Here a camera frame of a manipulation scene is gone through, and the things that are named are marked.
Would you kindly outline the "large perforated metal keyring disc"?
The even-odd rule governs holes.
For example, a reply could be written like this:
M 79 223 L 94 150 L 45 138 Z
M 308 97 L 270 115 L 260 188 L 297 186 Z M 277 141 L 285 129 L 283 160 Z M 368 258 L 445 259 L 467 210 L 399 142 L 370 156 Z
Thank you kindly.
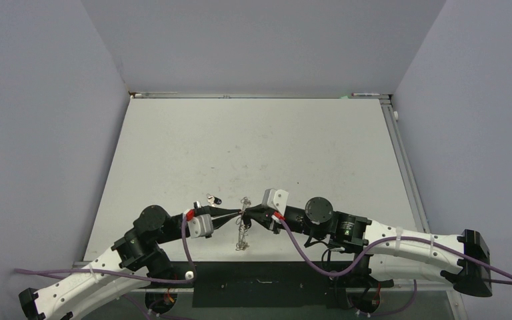
M 251 206 L 251 200 L 248 197 L 244 197 L 241 200 L 241 210 L 240 214 L 236 220 L 236 224 L 238 226 L 238 238 L 237 243 L 235 245 L 236 251 L 244 251 L 249 247 L 249 244 L 246 240 L 247 230 L 249 228 L 248 223 L 244 220 L 244 214 L 246 210 Z

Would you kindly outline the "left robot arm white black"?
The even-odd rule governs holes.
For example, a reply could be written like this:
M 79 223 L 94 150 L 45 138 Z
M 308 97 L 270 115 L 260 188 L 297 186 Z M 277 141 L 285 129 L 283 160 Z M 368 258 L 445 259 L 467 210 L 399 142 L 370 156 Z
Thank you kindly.
M 159 205 L 150 205 L 134 220 L 122 238 L 79 269 L 39 271 L 43 277 L 64 278 L 42 289 L 20 292 L 19 302 L 27 319 L 80 319 L 98 307 L 152 283 L 191 285 L 197 270 L 187 245 L 188 238 L 210 237 L 214 230 L 240 215 L 238 209 L 196 207 L 171 216 Z M 164 243 L 182 242 L 188 268 L 178 272 Z

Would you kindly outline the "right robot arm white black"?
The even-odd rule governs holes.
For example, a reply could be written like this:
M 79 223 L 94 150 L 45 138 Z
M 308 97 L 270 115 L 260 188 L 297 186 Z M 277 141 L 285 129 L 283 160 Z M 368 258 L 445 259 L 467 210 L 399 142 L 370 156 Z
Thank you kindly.
M 404 280 L 450 283 L 454 290 L 473 297 L 492 295 L 489 250 L 480 233 L 466 229 L 460 235 L 434 235 L 393 227 L 378 221 L 335 211 L 325 198 L 314 197 L 300 209 L 284 201 L 264 201 L 248 208 L 243 222 L 256 222 L 274 233 L 290 230 L 314 240 L 328 240 L 330 250 L 353 256 L 340 267 L 312 267 L 320 274 L 346 278 L 358 285 Z

